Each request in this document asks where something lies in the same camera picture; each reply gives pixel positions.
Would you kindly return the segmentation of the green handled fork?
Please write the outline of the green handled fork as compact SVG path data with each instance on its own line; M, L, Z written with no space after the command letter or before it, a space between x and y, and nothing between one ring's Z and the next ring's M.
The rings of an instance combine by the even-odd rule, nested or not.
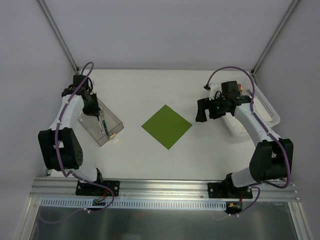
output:
M107 137L109 137L110 134L109 134L109 131L108 131L108 128L107 128L107 123L106 123L106 120L105 120L105 113L104 113L103 110L102 110L101 116L102 116L102 124L103 124L103 127L104 127L105 134L106 134Z

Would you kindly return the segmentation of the clear smoked plastic box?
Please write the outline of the clear smoked plastic box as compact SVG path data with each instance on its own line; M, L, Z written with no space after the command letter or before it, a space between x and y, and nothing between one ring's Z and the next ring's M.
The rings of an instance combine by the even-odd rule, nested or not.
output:
M99 116L79 115L78 121L102 147L124 129L123 122L100 99L97 99Z

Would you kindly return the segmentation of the silver table knife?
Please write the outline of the silver table knife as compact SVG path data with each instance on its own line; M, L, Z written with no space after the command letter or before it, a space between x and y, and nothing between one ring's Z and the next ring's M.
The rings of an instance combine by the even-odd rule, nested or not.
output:
M102 118L101 118L101 110L97 114L97 120L98 120L100 132L103 135L104 134L104 127L103 127Z

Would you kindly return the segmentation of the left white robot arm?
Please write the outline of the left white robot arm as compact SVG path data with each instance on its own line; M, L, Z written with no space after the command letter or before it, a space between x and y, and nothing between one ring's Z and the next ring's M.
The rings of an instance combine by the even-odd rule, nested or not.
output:
M75 74L72 84L61 93L62 103L49 129L38 133L38 142L47 169L62 172L64 176L76 175L93 195L104 191L101 171L83 165L84 153L74 132L81 114L97 118L94 124L102 130L103 111L93 92L93 82L83 74Z

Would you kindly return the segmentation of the green paper napkin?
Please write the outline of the green paper napkin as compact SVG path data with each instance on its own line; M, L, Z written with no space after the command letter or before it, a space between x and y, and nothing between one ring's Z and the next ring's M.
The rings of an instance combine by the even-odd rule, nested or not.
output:
M168 105L164 105L141 127L169 150L192 124Z

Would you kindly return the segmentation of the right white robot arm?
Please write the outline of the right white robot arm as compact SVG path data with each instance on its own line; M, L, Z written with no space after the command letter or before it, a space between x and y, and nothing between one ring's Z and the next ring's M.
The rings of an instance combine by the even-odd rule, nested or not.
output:
M222 83L214 97L197 101L196 122L218 119L230 113L246 129L255 150L248 167L226 175L219 185L221 190L235 198L243 188L266 183L285 189L291 181L294 145L288 138L276 134L254 110L254 97L243 95L236 81Z

